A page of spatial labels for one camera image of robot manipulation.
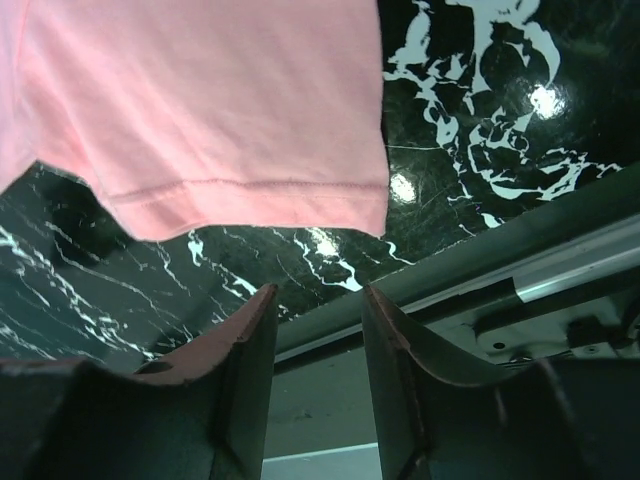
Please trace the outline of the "pink t shirt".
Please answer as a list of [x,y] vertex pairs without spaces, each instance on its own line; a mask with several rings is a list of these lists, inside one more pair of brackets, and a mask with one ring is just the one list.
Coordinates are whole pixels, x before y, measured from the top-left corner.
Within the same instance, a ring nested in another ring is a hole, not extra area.
[[5,1],[1,184],[85,182],[134,238],[385,232],[373,1]]

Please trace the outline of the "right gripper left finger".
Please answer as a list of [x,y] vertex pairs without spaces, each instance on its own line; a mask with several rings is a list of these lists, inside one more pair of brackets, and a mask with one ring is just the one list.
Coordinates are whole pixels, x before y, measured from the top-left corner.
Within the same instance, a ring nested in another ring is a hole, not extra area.
[[274,285],[210,332],[117,374],[85,358],[1,364],[5,479],[257,479]]

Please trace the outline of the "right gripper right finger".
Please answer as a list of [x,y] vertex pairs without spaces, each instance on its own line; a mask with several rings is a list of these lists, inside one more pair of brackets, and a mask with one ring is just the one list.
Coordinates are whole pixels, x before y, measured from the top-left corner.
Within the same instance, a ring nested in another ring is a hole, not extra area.
[[635,479],[639,364],[488,363],[364,291],[362,330],[386,479]]

